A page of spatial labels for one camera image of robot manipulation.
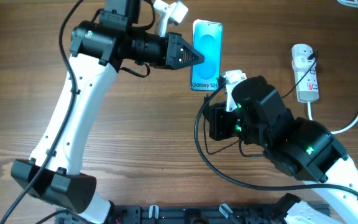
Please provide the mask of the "blue Galaxy smartphone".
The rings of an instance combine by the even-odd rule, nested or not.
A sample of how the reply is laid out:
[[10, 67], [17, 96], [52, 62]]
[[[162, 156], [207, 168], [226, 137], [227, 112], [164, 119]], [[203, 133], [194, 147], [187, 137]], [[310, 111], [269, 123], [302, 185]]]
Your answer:
[[193, 91], [215, 91], [221, 66], [223, 25], [197, 19], [193, 23], [193, 48], [204, 56], [204, 62], [192, 66], [190, 87]]

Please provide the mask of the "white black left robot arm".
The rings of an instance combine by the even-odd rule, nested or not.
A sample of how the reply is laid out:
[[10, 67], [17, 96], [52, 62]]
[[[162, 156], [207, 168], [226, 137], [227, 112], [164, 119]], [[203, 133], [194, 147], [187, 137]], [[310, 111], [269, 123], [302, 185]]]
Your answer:
[[106, 92], [125, 59], [146, 68], [178, 70], [204, 56], [181, 34], [168, 32], [188, 8], [151, 1], [152, 22], [139, 25], [140, 1], [107, 1], [71, 33], [63, 52], [67, 77], [47, 129], [28, 159], [17, 159], [12, 178], [30, 195], [85, 223], [118, 223], [114, 204], [96, 192], [95, 177], [82, 173], [85, 144]]

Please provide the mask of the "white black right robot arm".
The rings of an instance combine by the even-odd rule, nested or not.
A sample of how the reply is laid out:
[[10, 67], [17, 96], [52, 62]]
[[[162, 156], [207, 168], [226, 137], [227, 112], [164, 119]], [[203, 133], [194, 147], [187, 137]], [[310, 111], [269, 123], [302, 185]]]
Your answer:
[[269, 187], [233, 179], [202, 156], [207, 166], [233, 184], [265, 191], [312, 189], [348, 223], [358, 223], [358, 170], [346, 148], [322, 124], [294, 118], [277, 89], [264, 77], [230, 82], [223, 78], [219, 89], [227, 100], [211, 105], [218, 94], [205, 96], [198, 117], [209, 122], [210, 138], [221, 141], [236, 137], [255, 144], [277, 170], [294, 177], [299, 185]]

